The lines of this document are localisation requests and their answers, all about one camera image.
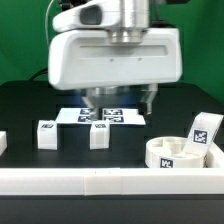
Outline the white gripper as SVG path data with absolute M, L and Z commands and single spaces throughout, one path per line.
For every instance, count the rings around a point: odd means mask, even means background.
M 59 90 L 84 89 L 81 98 L 93 121 L 102 119 L 96 87 L 144 85 L 139 113 L 152 113 L 155 83 L 176 82 L 182 75 L 179 31 L 151 28 L 139 44 L 113 44 L 103 30 L 73 30 L 51 42 L 48 80 Z

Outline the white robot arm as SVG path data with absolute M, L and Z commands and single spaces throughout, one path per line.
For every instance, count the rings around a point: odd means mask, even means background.
M 179 30 L 150 27 L 149 13 L 149 0 L 91 0 L 56 15 L 49 83 L 82 90 L 94 120 L 97 95 L 113 87 L 145 85 L 143 101 L 151 111 L 157 86 L 180 79 L 182 55 Z

